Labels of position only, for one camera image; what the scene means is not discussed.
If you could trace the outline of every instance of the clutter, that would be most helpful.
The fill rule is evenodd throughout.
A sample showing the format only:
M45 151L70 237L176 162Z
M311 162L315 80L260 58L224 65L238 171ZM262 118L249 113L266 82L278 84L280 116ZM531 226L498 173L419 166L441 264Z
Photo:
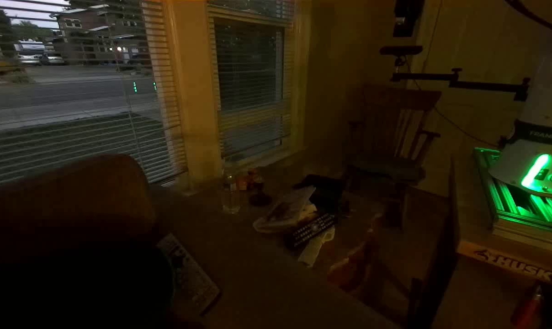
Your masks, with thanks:
M293 233L286 235L286 244L293 250L306 246L313 237L330 230L337 222L337 213L321 213L315 221L306 222Z
M222 206L227 213L238 213L242 210L242 195L235 175L227 175L224 180Z
M342 208L342 193L346 190L346 182L341 179L332 179L324 175L308 175L295 188L315 186L315 193L311 195L311 202L317 204L322 211L339 211Z
M321 248L328 243L335 239L335 226L332 226L330 230L322 232L321 235L317 235L315 239L310 241L310 244L302 250L302 254L299 255L299 263L306 264L308 268L313 268Z
M368 230L366 239L348 252L348 257L330 266L328 281L353 296L359 296L372 272L372 243L374 230Z
M247 190L251 191L251 204L253 206L266 206L273 202L273 197L264 191L264 177L258 169L247 173Z
M313 213L317 213L317 206L310 199L315 190L315 186L306 186L284 195L266 217L255 221L257 232L289 232L300 222L313 219Z

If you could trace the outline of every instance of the label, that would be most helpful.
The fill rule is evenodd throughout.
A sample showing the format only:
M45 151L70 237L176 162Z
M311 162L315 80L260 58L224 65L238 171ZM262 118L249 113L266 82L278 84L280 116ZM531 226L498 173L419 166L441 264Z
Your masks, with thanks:
M509 254L501 254L501 252L496 252L496 250L491 250L491 248L478 248L470 255L476 257L476 259L483 259L487 263L492 263L496 266L509 268L512 272L520 272L520 274L525 274L525 275L538 277L540 281L552 283L552 270L544 268L544 266L534 264L534 263L529 263L525 259L518 259L518 257L512 257Z
M552 144L552 126L540 126L540 124L516 120L516 131L512 140L518 138Z

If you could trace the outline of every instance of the sofa arm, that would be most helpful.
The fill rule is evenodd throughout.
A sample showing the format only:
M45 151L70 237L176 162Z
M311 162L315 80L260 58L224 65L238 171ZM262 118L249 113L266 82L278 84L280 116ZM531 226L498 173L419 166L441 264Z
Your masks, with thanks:
M140 239L156 222L130 155L105 155L0 186L0 264L79 244Z

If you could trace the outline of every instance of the white car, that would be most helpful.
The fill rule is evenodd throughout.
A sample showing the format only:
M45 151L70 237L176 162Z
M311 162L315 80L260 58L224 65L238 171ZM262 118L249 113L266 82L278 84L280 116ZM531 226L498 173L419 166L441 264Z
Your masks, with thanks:
M48 65L65 65L65 63L68 63L68 60L65 60L61 52L46 52L43 56L43 63L48 63Z
M21 52L19 60L23 65L41 65L41 54Z

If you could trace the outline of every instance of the chair back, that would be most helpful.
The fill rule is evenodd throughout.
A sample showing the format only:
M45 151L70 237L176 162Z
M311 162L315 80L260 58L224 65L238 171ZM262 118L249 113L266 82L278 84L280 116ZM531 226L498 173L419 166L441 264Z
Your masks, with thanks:
M421 160L428 135L423 133L441 91L366 84L359 93L359 116L352 124L361 153Z
M406 329L430 329L448 290L450 279L458 266L459 222L456 195L456 164L452 162L448 175L448 215L443 222L436 252L427 270L425 281L416 299L412 299Z

